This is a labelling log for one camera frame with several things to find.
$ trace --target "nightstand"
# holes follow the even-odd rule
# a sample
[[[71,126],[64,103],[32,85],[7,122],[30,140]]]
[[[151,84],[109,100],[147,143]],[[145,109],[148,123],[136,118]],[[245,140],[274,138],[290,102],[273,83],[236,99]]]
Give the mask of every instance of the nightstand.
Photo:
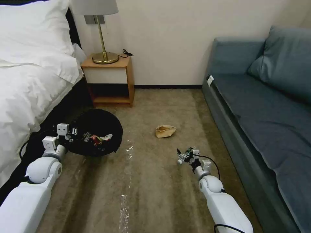
[[[135,89],[131,57],[119,57],[117,62],[103,65],[94,63],[91,55],[81,67],[94,106],[128,104],[132,107]]]

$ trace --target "paper bag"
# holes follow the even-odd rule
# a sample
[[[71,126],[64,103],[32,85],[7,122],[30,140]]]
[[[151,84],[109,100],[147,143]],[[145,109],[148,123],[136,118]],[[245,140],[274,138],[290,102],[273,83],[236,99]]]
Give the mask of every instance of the paper bag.
[[[157,138],[166,138],[172,136],[175,133],[176,127],[169,125],[161,125],[155,129],[155,135]]]

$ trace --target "bed frame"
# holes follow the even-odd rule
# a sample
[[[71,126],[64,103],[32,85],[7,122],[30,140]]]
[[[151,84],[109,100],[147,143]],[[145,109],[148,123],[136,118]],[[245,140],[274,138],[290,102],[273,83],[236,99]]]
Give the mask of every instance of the bed frame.
[[[0,0],[0,5],[24,5],[35,0]],[[70,28],[70,38],[73,43],[81,47],[78,31],[70,9],[66,13]],[[23,181],[28,165],[41,157],[44,152],[42,139],[49,135],[54,136],[52,132],[44,131],[52,129],[54,125],[61,122],[70,122],[73,118],[81,112],[93,107],[91,98],[89,96],[86,80],[83,77],[72,90],[63,98],[63,100],[50,112],[45,121],[40,125],[41,130],[38,133],[32,133],[31,140],[26,148],[23,160],[17,166],[10,176],[10,179],[0,188],[0,205],[4,202],[7,195],[12,189],[17,187]]]

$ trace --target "bed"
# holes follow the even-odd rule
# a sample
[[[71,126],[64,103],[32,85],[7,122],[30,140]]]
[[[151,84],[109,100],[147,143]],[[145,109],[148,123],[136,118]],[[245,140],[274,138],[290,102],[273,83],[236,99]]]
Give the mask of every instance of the bed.
[[[40,146],[28,145],[21,162],[18,152],[29,136],[64,120],[77,106],[90,105],[68,4],[0,1],[2,20],[9,22],[0,26],[0,204],[40,156]]]

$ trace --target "white bedsheet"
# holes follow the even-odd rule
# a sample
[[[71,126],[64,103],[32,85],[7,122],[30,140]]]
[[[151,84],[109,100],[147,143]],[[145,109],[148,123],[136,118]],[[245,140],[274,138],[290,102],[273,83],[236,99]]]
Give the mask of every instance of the white bedsheet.
[[[0,187],[20,163],[20,146],[72,87],[34,64],[0,67]]]

